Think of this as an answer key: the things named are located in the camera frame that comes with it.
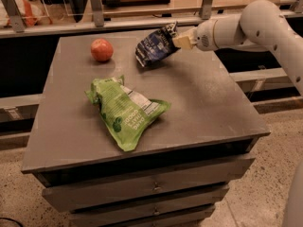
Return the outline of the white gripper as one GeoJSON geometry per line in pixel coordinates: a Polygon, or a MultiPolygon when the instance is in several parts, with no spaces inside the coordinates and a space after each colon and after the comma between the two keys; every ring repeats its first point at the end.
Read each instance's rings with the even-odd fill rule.
{"type": "Polygon", "coordinates": [[[200,23],[197,27],[180,32],[180,36],[172,39],[173,44],[186,50],[191,50],[196,45],[202,51],[215,51],[218,49],[214,37],[216,23],[216,20],[211,19],[200,23]],[[197,43],[190,39],[195,37],[197,43]]]}

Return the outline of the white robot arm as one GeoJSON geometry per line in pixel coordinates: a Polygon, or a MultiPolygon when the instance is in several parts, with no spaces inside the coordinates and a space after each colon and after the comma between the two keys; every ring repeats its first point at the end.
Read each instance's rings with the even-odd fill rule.
{"type": "Polygon", "coordinates": [[[213,18],[172,39],[178,48],[216,51],[269,51],[300,94],[303,94],[303,38],[281,10],[267,0],[247,5],[240,14],[213,18]]]}

